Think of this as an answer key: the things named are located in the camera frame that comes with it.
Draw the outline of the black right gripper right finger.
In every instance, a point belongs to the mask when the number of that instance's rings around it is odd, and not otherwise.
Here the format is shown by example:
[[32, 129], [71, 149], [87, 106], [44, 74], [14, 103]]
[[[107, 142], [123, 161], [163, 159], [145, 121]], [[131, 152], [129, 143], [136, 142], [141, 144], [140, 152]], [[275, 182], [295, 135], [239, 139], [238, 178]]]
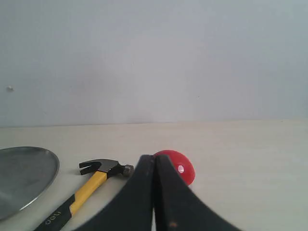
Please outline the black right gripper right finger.
[[154, 211], [157, 231], [239, 230], [193, 193], [167, 155], [155, 157]]

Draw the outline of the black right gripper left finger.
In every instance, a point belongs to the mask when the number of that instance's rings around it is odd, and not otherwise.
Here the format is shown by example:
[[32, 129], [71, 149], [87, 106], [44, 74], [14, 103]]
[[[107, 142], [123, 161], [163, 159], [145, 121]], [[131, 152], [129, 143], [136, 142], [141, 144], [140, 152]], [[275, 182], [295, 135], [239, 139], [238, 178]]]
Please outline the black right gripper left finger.
[[150, 231], [154, 157], [142, 155], [119, 193], [77, 231]]

